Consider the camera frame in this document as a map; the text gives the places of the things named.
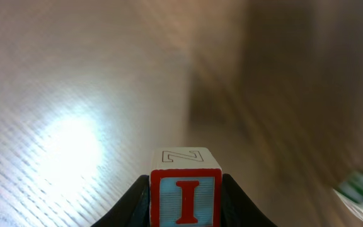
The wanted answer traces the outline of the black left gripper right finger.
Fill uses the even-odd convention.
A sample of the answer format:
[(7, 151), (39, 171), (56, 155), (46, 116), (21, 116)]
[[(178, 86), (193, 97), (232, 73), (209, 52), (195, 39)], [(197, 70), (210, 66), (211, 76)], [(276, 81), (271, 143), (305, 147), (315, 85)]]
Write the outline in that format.
[(277, 227), (230, 174), (222, 175), (221, 227)]

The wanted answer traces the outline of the red letter I block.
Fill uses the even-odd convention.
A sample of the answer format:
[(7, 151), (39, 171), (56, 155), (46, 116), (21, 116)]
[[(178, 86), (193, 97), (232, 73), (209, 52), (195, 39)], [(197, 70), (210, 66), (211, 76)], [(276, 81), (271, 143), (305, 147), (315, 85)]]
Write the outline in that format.
[(150, 225), (219, 226), (222, 169), (203, 147), (159, 148), (149, 175)]

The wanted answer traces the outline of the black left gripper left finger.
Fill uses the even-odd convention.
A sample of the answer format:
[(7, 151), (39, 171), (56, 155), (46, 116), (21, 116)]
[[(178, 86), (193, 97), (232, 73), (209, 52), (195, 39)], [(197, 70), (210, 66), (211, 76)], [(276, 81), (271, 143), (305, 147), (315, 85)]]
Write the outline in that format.
[(149, 176), (141, 175), (91, 227), (150, 227), (149, 201)]

